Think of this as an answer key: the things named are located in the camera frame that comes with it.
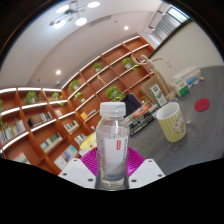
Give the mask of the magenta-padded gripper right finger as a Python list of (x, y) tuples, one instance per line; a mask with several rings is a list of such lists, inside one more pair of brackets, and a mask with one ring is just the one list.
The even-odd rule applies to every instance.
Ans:
[(164, 176), (165, 174), (153, 159), (145, 159), (134, 149), (128, 149), (127, 178), (130, 189), (143, 187)]

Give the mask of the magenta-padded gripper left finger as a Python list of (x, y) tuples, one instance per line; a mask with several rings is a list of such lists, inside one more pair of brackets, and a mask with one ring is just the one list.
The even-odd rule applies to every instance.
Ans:
[(84, 188), (94, 189), (98, 175), (97, 149), (87, 152), (81, 159), (73, 158), (59, 177)]

